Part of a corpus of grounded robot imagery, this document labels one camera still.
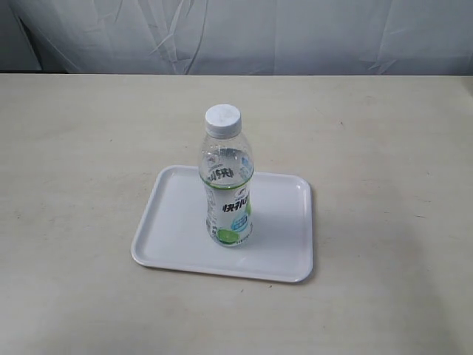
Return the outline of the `white rectangular plastic tray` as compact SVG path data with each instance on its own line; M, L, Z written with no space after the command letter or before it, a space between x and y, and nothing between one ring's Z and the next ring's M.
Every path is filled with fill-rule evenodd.
M195 166L160 172L132 241L136 263L282 283L313 271L310 184L257 172L248 188L204 190Z

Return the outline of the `clear plastic drink bottle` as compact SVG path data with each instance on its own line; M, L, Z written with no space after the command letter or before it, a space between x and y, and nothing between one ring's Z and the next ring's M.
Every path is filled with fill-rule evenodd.
M241 112L235 106L217 104L206 111L198 171L207 197L209 236L225 247L243 244L253 231L254 161L242 132Z

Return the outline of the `white backdrop cloth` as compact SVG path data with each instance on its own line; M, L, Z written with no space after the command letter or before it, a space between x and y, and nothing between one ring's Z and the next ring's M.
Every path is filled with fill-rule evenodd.
M40 70L469 75L470 1L7 1Z

